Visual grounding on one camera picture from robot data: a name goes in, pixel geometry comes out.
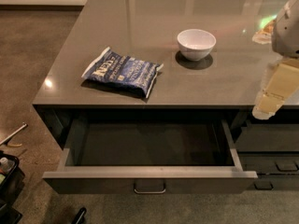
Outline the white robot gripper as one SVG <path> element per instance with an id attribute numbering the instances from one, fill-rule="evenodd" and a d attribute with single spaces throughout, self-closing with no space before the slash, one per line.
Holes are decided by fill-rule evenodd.
<path id="1" fill-rule="evenodd" d="M 252 41 L 270 44 L 282 56 L 299 57 L 299 0 L 288 0 L 275 20 L 254 34 Z M 299 89 L 299 60 L 285 58 L 265 69 L 261 89 L 252 109 L 256 119 L 270 119 Z"/>

